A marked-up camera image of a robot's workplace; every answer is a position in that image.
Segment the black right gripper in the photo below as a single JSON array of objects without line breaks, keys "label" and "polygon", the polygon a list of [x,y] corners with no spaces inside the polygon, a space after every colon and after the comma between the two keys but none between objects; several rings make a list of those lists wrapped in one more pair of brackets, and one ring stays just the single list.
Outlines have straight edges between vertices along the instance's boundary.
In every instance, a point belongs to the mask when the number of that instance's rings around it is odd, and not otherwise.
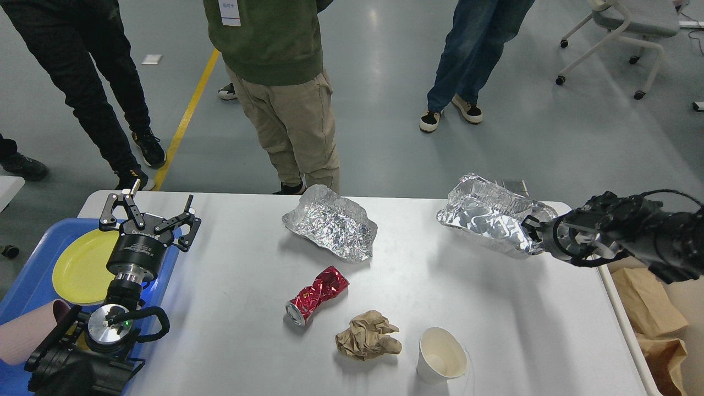
[{"label": "black right gripper", "polygon": [[528,215],[521,221],[525,235],[534,243],[542,243],[544,251],[565,262],[601,262],[596,224],[600,213],[568,212],[547,223]]}]

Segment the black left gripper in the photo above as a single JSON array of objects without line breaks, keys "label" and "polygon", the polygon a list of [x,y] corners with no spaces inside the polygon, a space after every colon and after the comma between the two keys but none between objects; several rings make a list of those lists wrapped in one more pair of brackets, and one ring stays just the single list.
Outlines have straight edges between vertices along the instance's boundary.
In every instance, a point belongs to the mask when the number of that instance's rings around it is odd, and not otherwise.
[{"label": "black left gripper", "polygon": [[[134,181],[133,187],[122,190],[118,194],[107,197],[103,211],[99,218],[99,230],[107,232],[118,230],[117,220],[113,211],[117,206],[124,208],[128,220],[134,222],[134,227],[144,230],[146,221],[143,214],[134,203],[134,195],[139,191],[141,179]],[[164,243],[150,236],[139,234],[121,234],[107,261],[107,270],[115,276],[116,280],[131,282],[149,282],[158,278],[163,259],[168,246],[176,246],[178,250],[187,252],[193,245],[196,234],[202,223],[201,218],[195,216],[191,204],[194,199],[189,195],[183,213],[169,219],[162,220],[154,226],[155,238],[159,239],[164,233],[169,239]],[[188,226],[188,233],[183,233],[178,239],[173,238],[173,231]]]}]

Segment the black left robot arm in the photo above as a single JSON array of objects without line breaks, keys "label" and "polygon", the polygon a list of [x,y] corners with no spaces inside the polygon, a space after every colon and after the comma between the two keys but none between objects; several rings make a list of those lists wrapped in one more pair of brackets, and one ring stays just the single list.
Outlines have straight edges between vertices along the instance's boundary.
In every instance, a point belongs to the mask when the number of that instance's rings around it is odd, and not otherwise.
[{"label": "black left robot arm", "polygon": [[144,282],[158,278],[169,246],[188,251],[201,219],[190,195],[183,213],[169,219],[143,213],[134,203],[139,183],[111,194],[99,230],[117,231],[106,268],[114,275],[103,303],[91,312],[73,306],[30,354],[28,391],[35,395],[120,395],[145,359],[133,357],[136,344],[169,332],[169,318],[141,298]]}]

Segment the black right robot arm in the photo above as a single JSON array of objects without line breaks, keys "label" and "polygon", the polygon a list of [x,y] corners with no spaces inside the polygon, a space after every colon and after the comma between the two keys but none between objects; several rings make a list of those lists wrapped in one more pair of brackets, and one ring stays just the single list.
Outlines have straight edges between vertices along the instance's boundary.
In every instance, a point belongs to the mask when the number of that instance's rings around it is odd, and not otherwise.
[{"label": "black right robot arm", "polygon": [[703,274],[702,210],[667,212],[648,193],[619,197],[611,191],[541,222],[521,223],[531,240],[577,267],[599,267],[633,256],[667,284]]}]

